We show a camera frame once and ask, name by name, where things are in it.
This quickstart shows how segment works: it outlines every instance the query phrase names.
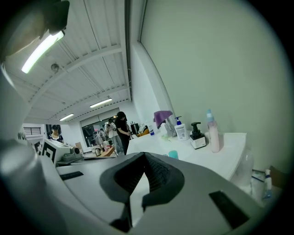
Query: teal cup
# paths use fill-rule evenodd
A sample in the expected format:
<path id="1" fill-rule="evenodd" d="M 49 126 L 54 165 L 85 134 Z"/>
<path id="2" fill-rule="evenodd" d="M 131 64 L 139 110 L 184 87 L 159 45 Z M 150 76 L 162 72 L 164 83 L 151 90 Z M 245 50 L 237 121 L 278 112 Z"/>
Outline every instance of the teal cup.
<path id="1" fill-rule="evenodd" d="M 169 156 L 175 159 L 179 159 L 178 152 L 176 150 L 170 151 Z"/>

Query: fluorescent light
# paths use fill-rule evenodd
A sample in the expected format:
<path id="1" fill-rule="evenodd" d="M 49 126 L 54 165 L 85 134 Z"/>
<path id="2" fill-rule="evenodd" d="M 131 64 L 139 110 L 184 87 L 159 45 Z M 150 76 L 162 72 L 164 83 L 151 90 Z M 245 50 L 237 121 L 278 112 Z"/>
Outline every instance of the fluorescent light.
<path id="1" fill-rule="evenodd" d="M 61 118 L 60 121 L 63 121 L 63 120 L 65 120 L 65 119 L 67 119 L 67 118 L 69 118 L 69 117 L 71 117 L 73 115 L 74 115 L 73 113 L 72 114 L 69 114 L 68 116 Z"/>
<path id="2" fill-rule="evenodd" d="M 62 31 L 55 35 L 49 35 L 41 44 L 34 50 L 28 60 L 25 62 L 22 71 L 28 73 L 37 60 L 59 39 L 63 38 L 64 34 Z"/>
<path id="3" fill-rule="evenodd" d="M 91 105 L 90 108 L 94 108 L 94 107 L 96 107 L 96 106 L 98 106 L 98 105 L 104 104 L 104 103 L 109 102 L 109 101 L 112 101 L 112 99 L 109 98 L 108 100 L 101 101 L 101 102 L 99 102 L 99 103 L 97 103 L 97 104 Z"/>

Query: white countertop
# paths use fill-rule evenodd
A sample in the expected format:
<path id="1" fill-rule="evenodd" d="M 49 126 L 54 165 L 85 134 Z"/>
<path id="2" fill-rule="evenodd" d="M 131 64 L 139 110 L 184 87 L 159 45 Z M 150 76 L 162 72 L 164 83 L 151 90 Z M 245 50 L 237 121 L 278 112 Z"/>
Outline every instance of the white countertop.
<path id="1" fill-rule="evenodd" d="M 130 140 L 127 154 L 151 152 L 168 155 L 170 151 L 177 150 L 179 160 L 204 166 L 230 180 L 240 163 L 245 144 L 246 133 L 224 133 L 220 135 L 221 150 L 213 153 L 210 144 L 195 150 L 190 139 L 179 141 L 177 137 L 170 137 L 167 141 L 160 134 L 147 134 Z"/>

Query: kettle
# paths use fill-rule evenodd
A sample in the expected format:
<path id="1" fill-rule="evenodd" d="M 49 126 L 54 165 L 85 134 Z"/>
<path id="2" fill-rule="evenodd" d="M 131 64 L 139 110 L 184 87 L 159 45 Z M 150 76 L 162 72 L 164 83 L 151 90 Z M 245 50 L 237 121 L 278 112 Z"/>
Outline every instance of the kettle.
<path id="1" fill-rule="evenodd" d="M 100 156 L 101 155 L 100 149 L 96 148 L 95 149 L 95 154 L 96 154 L 96 157 Z"/>

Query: person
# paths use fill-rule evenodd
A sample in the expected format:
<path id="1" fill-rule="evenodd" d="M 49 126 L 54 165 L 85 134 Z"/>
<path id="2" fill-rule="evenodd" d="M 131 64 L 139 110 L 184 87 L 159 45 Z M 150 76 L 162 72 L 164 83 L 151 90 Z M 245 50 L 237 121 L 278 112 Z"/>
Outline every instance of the person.
<path id="1" fill-rule="evenodd" d="M 124 154 L 127 154 L 129 141 L 130 141 L 130 131 L 127 124 L 127 117 L 124 112 L 118 112 L 117 118 L 114 122 L 117 133 L 119 135 L 119 138 L 121 139 L 121 143 L 123 145 Z"/>
<path id="2" fill-rule="evenodd" d="M 49 136 L 49 139 L 56 140 L 56 141 L 64 144 L 64 140 L 63 140 L 62 135 L 58 133 L 58 126 L 57 125 L 52 126 L 52 134 Z"/>
<path id="3" fill-rule="evenodd" d="M 112 118 L 108 120 L 108 123 L 105 124 L 105 132 L 108 133 L 109 138 L 114 144 L 114 148 L 117 153 L 121 153 L 123 151 L 123 147 L 119 138 L 119 135 L 116 132 L 116 126 L 112 121 Z"/>
<path id="4" fill-rule="evenodd" d="M 106 134 L 105 134 L 103 128 L 100 129 L 100 132 L 102 133 L 103 141 L 105 141 L 107 139 L 107 137 L 106 137 Z"/>

